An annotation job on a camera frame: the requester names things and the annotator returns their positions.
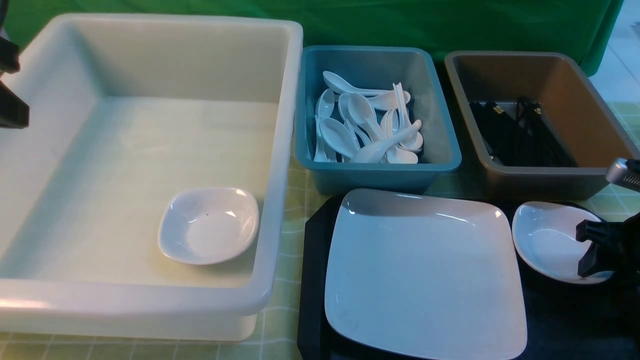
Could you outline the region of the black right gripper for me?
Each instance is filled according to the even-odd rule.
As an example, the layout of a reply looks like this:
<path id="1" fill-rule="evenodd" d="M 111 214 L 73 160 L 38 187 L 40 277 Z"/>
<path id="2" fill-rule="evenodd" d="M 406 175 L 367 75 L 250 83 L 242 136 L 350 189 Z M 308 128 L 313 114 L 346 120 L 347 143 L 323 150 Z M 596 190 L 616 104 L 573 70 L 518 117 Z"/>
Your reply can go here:
<path id="1" fill-rule="evenodd" d="M 576 225 L 576 241 L 589 242 L 580 258 L 577 274 L 587 278 L 601 272 L 620 271 L 639 280 L 640 214 L 622 222 L 583 220 Z"/>

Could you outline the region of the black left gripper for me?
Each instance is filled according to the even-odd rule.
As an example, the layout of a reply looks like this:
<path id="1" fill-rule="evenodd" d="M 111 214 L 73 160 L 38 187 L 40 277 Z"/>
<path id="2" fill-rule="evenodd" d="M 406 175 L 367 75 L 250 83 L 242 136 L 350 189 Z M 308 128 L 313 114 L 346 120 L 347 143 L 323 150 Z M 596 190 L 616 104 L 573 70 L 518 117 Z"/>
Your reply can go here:
<path id="1" fill-rule="evenodd" d="M 19 46 L 0 38 L 0 70 L 14 74 L 20 71 Z M 0 83 L 0 125 L 2 128 L 25 129 L 29 126 L 30 107 L 7 85 Z"/>

